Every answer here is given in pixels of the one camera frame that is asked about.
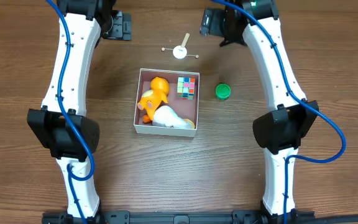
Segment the white plush duck orange feet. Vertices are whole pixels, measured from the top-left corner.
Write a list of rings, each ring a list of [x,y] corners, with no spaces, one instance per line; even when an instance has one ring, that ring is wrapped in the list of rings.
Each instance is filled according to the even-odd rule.
[[[144,123],[152,123],[153,126],[177,129],[195,129],[195,124],[190,119],[179,117],[174,110],[167,106],[159,107],[151,120],[147,114],[142,117]]]

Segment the white cardboard box pink interior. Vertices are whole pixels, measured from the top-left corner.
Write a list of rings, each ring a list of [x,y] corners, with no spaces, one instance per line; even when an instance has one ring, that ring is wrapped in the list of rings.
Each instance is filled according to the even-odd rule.
[[[183,119],[190,119],[195,124],[195,129],[177,129],[164,128],[160,126],[153,126],[152,123],[144,123],[142,117],[147,114],[145,110],[140,110],[137,103],[143,93],[150,90],[150,82],[155,78],[160,77],[167,80],[169,83],[168,103],[161,102],[160,106],[167,105],[171,107],[176,114]],[[178,77],[195,78],[195,99],[184,100],[177,97],[177,82]],[[200,75],[196,72],[180,72],[170,70],[156,70],[142,68],[139,72],[139,82],[137,87],[137,97],[134,111],[134,127],[138,134],[157,134],[167,136],[182,136],[193,138],[198,127],[198,112],[199,112],[199,93],[200,93]]]

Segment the green round lid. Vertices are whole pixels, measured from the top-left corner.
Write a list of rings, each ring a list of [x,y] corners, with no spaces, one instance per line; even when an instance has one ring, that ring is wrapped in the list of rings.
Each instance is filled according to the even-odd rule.
[[[216,95],[216,98],[219,100],[228,99],[231,95],[230,86],[225,83],[218,84],[215,89],[215,95]]]

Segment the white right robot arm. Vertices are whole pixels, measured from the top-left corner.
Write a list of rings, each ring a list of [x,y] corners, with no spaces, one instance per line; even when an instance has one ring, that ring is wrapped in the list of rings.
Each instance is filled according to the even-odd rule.
[[[295,158],[319,111],[308,101],[291,68],[282,40],[274,1],[223,1],[224,9],[204,10],[200,34],[224,40],[223,47],[249,48],[260,75],[267,113],[255,119],[252,130],[264,150],[265,191],[262,211],[268,220],[296,220],[293,199]]]

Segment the white wooden rattle drum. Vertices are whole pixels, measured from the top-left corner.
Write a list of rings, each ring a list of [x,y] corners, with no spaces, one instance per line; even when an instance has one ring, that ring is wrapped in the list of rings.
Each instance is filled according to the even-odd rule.
[[[172,51],[172,54],[173,56],[176,58],[176,59],[179,59],[179,60],[182,60],[186,57],[194,57],[194,58],[199,58],[200,56],[199,55],[189,55],[188,54],[188,51],[186,49],[186,44],[188,42],[190,38],[190,34],[189,33],[186,33],[181,44],[180,45],[177,45],[176,47],[174,47],[173,49],[169,49],[169,48],[166,48],[166,47],[162,47],[161,48],[161,51],[162,52],[165,52],[165,51]]]

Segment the orange bear figurine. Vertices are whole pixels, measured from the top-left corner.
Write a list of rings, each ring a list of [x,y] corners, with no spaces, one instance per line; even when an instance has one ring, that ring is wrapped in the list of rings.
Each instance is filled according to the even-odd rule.
[[[168,103],[169,83],[166,79],[155,77],[150,82],[150,90],[142,94],[137,107],[145,110],[149,120],[154,120],[154,114],[161,102]]]

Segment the multicolour puzzle cube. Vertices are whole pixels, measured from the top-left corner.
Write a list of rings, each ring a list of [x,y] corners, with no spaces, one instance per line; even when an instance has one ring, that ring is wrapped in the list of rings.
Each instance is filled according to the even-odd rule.
[[[195,99],[195,78],[191,77],[178,77],[177,82],[177,97],[184,100]]]

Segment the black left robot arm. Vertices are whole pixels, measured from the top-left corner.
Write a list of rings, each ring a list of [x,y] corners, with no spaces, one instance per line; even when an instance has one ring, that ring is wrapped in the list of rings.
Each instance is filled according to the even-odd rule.
[[[123,24],[130,16],[113,0],[51,1],[60,36],[48,91],[40,109],[30,109],[27,124],[55,158],[65,182],[66,211],[45,213],[43,223],[106,223],[94,185],[93,154],[99,124],[86,117],[86,87],[93,52],[101,39],[129,40]]]

